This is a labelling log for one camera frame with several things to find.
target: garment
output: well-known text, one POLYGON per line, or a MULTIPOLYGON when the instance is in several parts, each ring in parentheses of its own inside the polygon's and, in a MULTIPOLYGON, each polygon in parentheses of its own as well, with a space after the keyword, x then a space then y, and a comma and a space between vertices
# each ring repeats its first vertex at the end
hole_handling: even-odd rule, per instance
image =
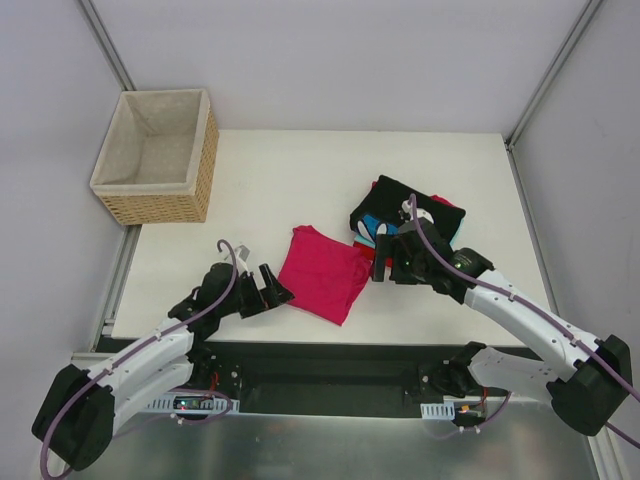
MULTIPOLYGON (((361 243, 357 239, 357 237, 356 237, 356 240, 353 241, 353 246, 356 247, 358 250, 360 250, 362 252, 362 255, 364 255, 364 257, 367 260, 369 260, 370 262, 373 262, 376 256, 375 248, 371 248, 370 246, 364 243, 361 243)), ((391 266, 393 265, 393 259, 387 258, 387 261, 385 262, 385 264, 387 265, 387 267, 391 268, 391 266)))
POLYGON ((369 279, 371 262, 355 247, 332 240, 312 226, 293 229, 278 280, 295 299, 289 304, 337 325, 369 279))
POLYGON ((369 241, 375 242, 378 233, 394 234, 406 220, 407 212, 402 204, 415 193, 418 209, 424 210, 433 220, 442 238, 451 242, 466 212, 441 198, 431 198, 408 186, 380 175, 371 191, 349 217, 349 227, 369 241))
POLYGON ((371 249, 375 249, 376 248, 376 244, 370 240, 367 240, 366 238, 364 238, 362 235, 358 235, 356 234, 356 237, 353 239, 353 246, 355 247, 356 243, 360 243, 366 247, 369 247, 371 249))

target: wicker basket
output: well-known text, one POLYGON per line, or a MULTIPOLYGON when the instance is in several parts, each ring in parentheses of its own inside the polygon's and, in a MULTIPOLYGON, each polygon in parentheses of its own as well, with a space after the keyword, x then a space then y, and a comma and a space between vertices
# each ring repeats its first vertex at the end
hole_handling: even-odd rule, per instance
POLYGON ((218 128, 207 92, 123 92, 91 188, 122 225, 204 222, 218 128))

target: metal frame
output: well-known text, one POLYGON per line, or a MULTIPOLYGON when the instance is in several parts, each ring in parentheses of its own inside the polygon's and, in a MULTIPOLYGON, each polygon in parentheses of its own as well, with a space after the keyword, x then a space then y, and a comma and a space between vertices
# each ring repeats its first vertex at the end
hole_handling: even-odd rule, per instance
POLYGON ((587 438, 600 480, 631 480, 618 439, 608 428, 600 430, 595 437, 587 438))
POLYGON ((514 127, 511 135, 508 136, 507 147, 509 150, 513 149, 513 146, 522 136, 522 133, 527 128, 531 117, 540 106, 540 103, 549 91, 553 81, 558 77, 560 71, 564 67, 565 63, 567 63, 567 60, 573 53, 576 45, 586 32, 589 25, 591 25, 596 13, 598 13, 598 10, 604 2, 605 0, 588 0, 582 8, 578 18, 571 26, 571 30, 569 30, 569 33, 562 42, 558 52, 555 57, 553 57, 551 64, 547 68, 547 71, 542 76, 540 83, 538 83, 533 95, 529 99, 524 112, 522 112, 522 115, 520 115, 520 118, 516 122, 516 126, 514 127))
POLYGON ((105 329, 113 328, 141 230, 141 225, 127 227, 122 237, 118 253, 116 254, 116 262, 109 282, 107 295, 98 314, 97 328, 90 346, 92 352, 96 350, 105 329))
POLYGON ((538 260, 538 268, 540 269, 540 274, 542 275, 542 283, 544 284, 544 289, 547 294, 549 307, 551 308, 551 311, 553 313, 555 313, 556 315, 559 315, 558 303, 556 301, 553 288, 551 287, 551 280, 549 279, 549 270, 547 269, 547 265, 544 260, 544 255, 542 255, 542 249, 540 247, 540 240, 538 237, 538 229, 536 228, 536 223, 533 218, 533 214, 531 213, 531 203, 529 202, 527 192, 522 183, 522 177, 520 176, 520 172, 518 171, 515 152, 507 148, 507 156, 509 157, 511 172, 513 173, 513 179, 516 183, 516 190, 518 190, 518 197, 520 197, 520 205, 522 206, 522 211, 524 212, 524 218, 527 222, 527 227, 529 228, 529 236, 531 237, 531 242, 533 244, 533 251, 536 255, 536 260, 538 260))
POLYGON ((116 50, 109 33, 107 33, 107 29, 105 28, 104 23, 102 23, 100 15, 98 15, 98 11, 93 5, 92 0, 76 0, 76 2, 82 12, 82 16, 89 25, 91 33, 93 33, 96 42, 98 42, 98 46, 100 47, 100 50, 102 50, 104 58, 111 67, 113 76, 116 77, 116 80, 120 84, 120 88, 124 91, 135 90, 136 87, 133 80, 131 80, 131 77, 127 73, 127 69, 125 68, 124 63, 122 63, 120 55, 118 55, 118 51, 116 50))
MULTIPOLYGON (((131 348, 133 341, 103 342, 99 351, 116 353, 125 343, 131 348)), ((461 348, 209 341, 188 387, 207 390, 215 373, 216 390, 239 400, 243 413, 421 418, 421 404, 442 402, 430 375, 461 348)), ((525 347, 501 350, 507 356, 535 357, 525 347)), ((103 361, 103 355, 76 354, 73 363, 86 369, 92 361, 103 361)), ((90 376, 100 365, 89 368, 90 376)), ((128 370, 135 372, 136 366, 128 370)), ((470 394, 479 398, 482 388, 470 394)), ((504 394, 489 389, 489 395, 504 394)))

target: white tabletop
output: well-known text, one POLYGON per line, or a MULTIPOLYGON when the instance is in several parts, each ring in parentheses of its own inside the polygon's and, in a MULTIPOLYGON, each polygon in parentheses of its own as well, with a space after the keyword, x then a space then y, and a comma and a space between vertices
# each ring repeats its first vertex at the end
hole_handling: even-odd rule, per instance
MULTIPOLYGON (((251 249, 250 267, 278 273, 291 230, 313 225, 351 244, 349 214, 378 175, 466 209, 454 247, 489 258, 547 305, 502 137, 493 134, 222 131, 204 224, 145 225, 113 336, 137 338, 199 285, 225 238, 251 249)), ((522 345, 491 320, 427 286, 370 282, 342 327, 290 306, 225 318, 216 340, 350 344, 522 345)))

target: gray wall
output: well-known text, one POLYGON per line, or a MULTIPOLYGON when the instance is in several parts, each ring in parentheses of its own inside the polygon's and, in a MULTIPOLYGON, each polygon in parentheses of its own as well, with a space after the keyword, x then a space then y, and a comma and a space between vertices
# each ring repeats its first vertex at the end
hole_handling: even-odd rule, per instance
MULTIPOLYGON (((627 341, 636 382, 639 86, 640 3, 606 2, 516 148, 561 314, 627 341)), ((613 423, 640 438, 640 406, 627 399, 613 423)), ((623 448, 638 478, 640 452, 623 448)))
POLYGON ((221 128, 510 132, 585 0, 95 0, 140 90, 221 128))
POLYGON ((122 229, 88 188, 119 88, 75 2, 1 2, 0 478, 26 475, 56 374, 90 341, 122 229))

